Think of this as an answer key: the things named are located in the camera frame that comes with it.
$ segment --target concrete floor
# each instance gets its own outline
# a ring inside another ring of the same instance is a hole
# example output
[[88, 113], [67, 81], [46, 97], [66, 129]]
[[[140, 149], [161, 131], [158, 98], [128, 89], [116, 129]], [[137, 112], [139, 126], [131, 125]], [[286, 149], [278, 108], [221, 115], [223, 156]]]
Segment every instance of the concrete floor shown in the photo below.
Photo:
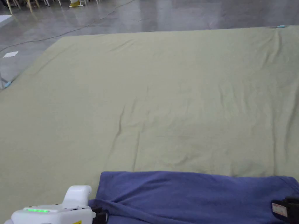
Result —
[[[3, 78], [16, 77], [61, 36], [299, 24], [298, 0], [130, 1], [103, 0], [97, 5], [92, 0], [86, 7], [79, 8], [68, 8], [67, 1], [62, 2], [62, 7], [58, 2], [51, 2], [51, 7], [42, 4], [41, 9], [35, 9], [34, 16], [27, 8], [23, 11], [14, 9], [15, 20], [0, 28], [0, 72]], [[5, 14], [9, 11], [2, 7], [0, 15]], [[7, 46], [41, 39], [46, 40], [1, 51]], [[12, 51], [19, 53], [3, 58], [5, 53]]]

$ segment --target wrinkle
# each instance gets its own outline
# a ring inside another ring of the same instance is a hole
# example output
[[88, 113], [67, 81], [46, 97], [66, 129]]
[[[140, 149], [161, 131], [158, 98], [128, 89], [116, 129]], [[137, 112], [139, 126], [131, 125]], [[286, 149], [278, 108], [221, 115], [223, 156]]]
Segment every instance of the wrinkle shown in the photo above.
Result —
[[298, 81], [294, 83], [294, 85], [296, 85], [296, 90], [295, 93], [291, 96], [291, 112], [290, 115], [288, 116], [288, 120], [287, 120], [287, 124], [286, 124], [286, 131], [285, 131], [285, 138], [284, 138], [284, 150], [285, 150], [285, 155], [286, 155], [286, 160], [289, 160], [289, 154], [288, 154], [288, 147], [287, 147], [287, 143], [289, 142], [290, 139], [290, 129], [291, 129], [291, 125], [293, 124], [293, 121], [295, 119], [296, 116], [296, 109], [298, 106], [298, 102], [299, 102], [299, 84]]
[[260, 48], [266, 49], [262, 57], [261, 68], [268, 62], [273, 63], [274, 60], [281, 54], [282, 38], [279, 30], [275, 30], [274, 34], [260, 45]]
[[133, 43], [131, 43], [130, 45], [128, 45], [128, 43], [130, 43], [130, 42], [133, 42], [133, 41], [132, 40], [128, 40], [128, 41], [126, 41], [126, 42], [124, 42], [124, 43], [122, 43], [122, 44], [120, 44], [120, 45], [118, 45], [118, 46], [116, 46], [116, 47], [108, 50], [108, 52], [112, 52], [112, 51], [115, 51], [115, 50], [121, 51], [121, 50], [123, 50], [123, 49], [125, 49], [125, 48], [127, 48], [127, 47], [129, 47], [129, 46], [131, 46], [133, 44]]
[[122, 131], [122, 126], [121, 126], [121, 122], [122, 122], [122, 119], [123, 119], [123, 115], [124, 115], [124, 112], [125, 112], [125, 106], [123, 107], [123, 110], [119, 116], [119, 120], [118, 120], [118, 130], [117, 130], [117, 133], [115, 134], [114, 136], [114, 139], [112, 141], [112, 146], [109, 150], [109, 154], [108, 154], [108, 158], [110, 158], [110, 156], [113, 154], [113, 152], [115, 151], [115, 144], [116, 144], [116, 141], [118, 139], [118, 137], [120, 136], [121, 134], [121, 131]]
[[135, 145], [135, 154], [134, 154], [134, 161], [133, 161], [133, 166], [132, 166], [132, 170], [135, 171], [135, 167], [136, 167], [136, 160], [137, 160], [137, 155], [138, 155], [138, 151], [139, 151], [139, 143], [140, 143], [140, 131], [137, 134], [137, 140], [136, 140], [136, 145]]

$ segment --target label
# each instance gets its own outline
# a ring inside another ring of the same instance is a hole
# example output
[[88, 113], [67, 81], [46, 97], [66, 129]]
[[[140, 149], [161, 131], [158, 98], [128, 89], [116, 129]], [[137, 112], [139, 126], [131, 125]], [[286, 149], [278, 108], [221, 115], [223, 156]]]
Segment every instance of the label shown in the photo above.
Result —
[[277, 214], [288, 217], [288, 212], [286, 210], [286, 207], [284, 207], [284, 206], [272, 203], [272, 211]]

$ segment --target blue cloth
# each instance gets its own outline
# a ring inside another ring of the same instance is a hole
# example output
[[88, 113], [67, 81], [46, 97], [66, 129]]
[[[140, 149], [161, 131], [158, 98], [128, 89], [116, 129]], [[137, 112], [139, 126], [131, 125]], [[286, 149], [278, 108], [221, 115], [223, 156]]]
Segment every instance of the blue cloth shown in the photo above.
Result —
[[299, 195], [292, 177], [227, 177], [183, 172], [103, 172], [91, 207], [108, 223], [281, 223], [271, 200]]

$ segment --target cable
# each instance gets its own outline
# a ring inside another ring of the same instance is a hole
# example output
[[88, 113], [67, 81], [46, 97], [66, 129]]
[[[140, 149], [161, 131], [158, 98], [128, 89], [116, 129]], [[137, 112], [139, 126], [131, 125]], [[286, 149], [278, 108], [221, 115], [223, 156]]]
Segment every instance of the cable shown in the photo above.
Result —
[[9, 48], [9, 47], [14, 47], [14, 46], [18, 46], [18, 45], [26, 44], [26, 43], [31, 43], [31, 42], [44, 41], [44, 40], [52, 39], [52, 38], [55, 38], [55, 37], [60, 37], [60, 36], [66, 35], [66, 34], [68, 34], [68, 33], [71, 33], [71, 32], [74, 32], [74, 31], [77, 31], [77, 30], [80, 30], [80, 29], [83, 29], [83, 28], [85, 28], [85, 27], [88, 27], [88, 26], [92, 25], [92, 24], [93, 24], [94, 22], [96, 22], [96, 21], [100, 21], [100, 20], [102, 20], [102, 19], [107, 18], [109, 15], [111, 15], [112, 13], [114, 13], [115, 10], [117, 10], [119, 7], [122, 7], [122, 6], [124, 6], [124, 5], [130, 4], [130, 3], [133, 2], [133, 1], [135, 1], [135, 0], [131, 0], [131, 1], [129, 1], [129, 2], [125, 3], [125, 4], [123, 4], [123, 5], [119, 5], [119, 6], [115, 7], [114, 10], [113, 10], [112, 12], [108, 13], [105, 17], [100, 18], [100, 19], [98, 19], [98, 20], [94, 20], [94, 21], [92, 21], [91, 23], [89, 23], [89, 24], [87, 24], [87, 25], [85, 25], [85, 26], [83, 26], [83, 27], [80, 27], [80, 28], [78, 28], [78, 29], [68, 31], [68, 32], [65, 32], [65, 33], [60, 34], [60, 35], [57, 35], [57, 36], [47, 37], [47, 38], [40, 39], [40, 40], [30, 40], [30, 41], [25, 41], [25, 42], [22, 42], [22, 43], [18, 43], [18, 44], [10, 45], [10, 46], [7, 46], [7, 47], [1, 49], [0, 52], [6, 50], [6, 49]]

